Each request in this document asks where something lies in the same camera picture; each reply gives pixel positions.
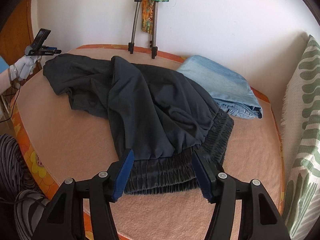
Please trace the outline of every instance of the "person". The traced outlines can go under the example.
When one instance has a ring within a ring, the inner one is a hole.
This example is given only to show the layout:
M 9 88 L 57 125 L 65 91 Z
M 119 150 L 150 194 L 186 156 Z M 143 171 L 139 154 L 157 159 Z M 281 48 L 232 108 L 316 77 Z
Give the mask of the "person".
M 23 56 L 0 74 L 0 94 L 32 74 L 38 56 Z M 31 240 L 49 200 L 34 181 L 17 141 L 0 136 L 0 229 L 4 239 Z

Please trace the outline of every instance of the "orange floral tablecloth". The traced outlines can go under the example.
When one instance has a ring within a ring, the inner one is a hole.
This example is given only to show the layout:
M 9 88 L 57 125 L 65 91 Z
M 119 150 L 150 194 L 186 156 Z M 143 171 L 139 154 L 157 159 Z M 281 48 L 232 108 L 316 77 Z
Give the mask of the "orange floral tablecloth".
M 106 48 L 106 49 L 121 49 L 121 50 L 127 50 L 128 47 L 124 45 L 108 45 L 108 44 L 98 44 L 98 45 L 84 45 L 79 47 L 78 49 L 88 49 L 88 48 Z M 151 53 L 149 49 L 145 48 L 139 48 L 135 47 L 136 52 L 142 52 L 142 53 Z M 183 57 L 179 57 L 173 54 L 169 54 L 166 52 L 159 52 L 158 57 L 167 58 L 170 60 L 174 60 L 177 62 L 182 63 L 184 61 Z M 268 98 L 260 93 L 259 91 L 252 89 L 255 96 L 265 102 L 269 102 Z M 23 126 L 19 110 L 17 107 L 17 104 L 13 106 L 13 114 L 12 114 L 12 122 L 14 126 L 14 131 L 16 134 L 17 142 L 19 144 L 19 147 L 21 149 L 21 153 L 23 155 L 24 160 L 26 161 L 26 164 L 35 179 L 36 183 L 39 185 L 42 192 L 51 200 L 54 196 L 54 194 L 57 192 L 59 186 L 57 183 L 53 180 L 51 175 L 47 172 L 46 168 L 42 165 L 39 157 L 37 156 L 32 144 L 30 143 L 28 134 Z M 284 201 L 284 162 L 283 162 L 283 155 L 282 155 L 282 147 L 281 147 L 281 162 L 282 162 L 282 192 L 281 192 L 281 204 L 279 211 L 282 213 L 283 211 L 283 201 Z M 90 240 L 93 240 L 93 233 L 92 233 L 92 226 L 91 226 L 91 220 L 90 216 L 86 213 L 84 213 L 84 229 L 86 237 Z M 120 236 L 119 238 L 121 240 L 128 240 L 127 238 Z

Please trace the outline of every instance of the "crumpled black garment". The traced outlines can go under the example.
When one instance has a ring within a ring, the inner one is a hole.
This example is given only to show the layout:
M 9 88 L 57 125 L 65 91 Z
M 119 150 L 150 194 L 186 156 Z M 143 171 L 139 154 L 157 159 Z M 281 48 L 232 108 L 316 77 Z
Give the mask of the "crumpled black garment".
M 133 149 L 126 193 L 198 187 L 191 166 L 195 149 L 222 165 L 234 122 L 181 73 L 121 57 L 108 61 L 62 54 L 46 62 L 43 75 L 57 95 L 68 94 L 72 109 L 109 119 L 119 157 Z

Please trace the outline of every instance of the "tripod foot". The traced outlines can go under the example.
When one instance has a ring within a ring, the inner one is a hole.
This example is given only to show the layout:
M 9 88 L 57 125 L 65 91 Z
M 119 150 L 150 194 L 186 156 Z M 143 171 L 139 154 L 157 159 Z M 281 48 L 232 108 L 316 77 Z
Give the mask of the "tripod foot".
M 133 51 L 134 51 L 134 43 L 129 42 L 129 44 L 128 44 L 128 51 L 130 51 L 130 54 L 133 54 Z
M 158 47 L 151 47 L 151 57 L 152 59 L 155 59 L 158 55 Z

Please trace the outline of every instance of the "gloved hand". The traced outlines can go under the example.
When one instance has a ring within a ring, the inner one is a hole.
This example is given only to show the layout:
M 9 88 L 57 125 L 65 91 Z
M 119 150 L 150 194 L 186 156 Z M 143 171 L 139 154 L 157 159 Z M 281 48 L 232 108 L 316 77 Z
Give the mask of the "gloved hand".
M 11 80 L 18 79 L 19 81 L 26 79 L 36 67 L 36 62 L 41 56 L 23 56 L 14 65 L 10 66 Z

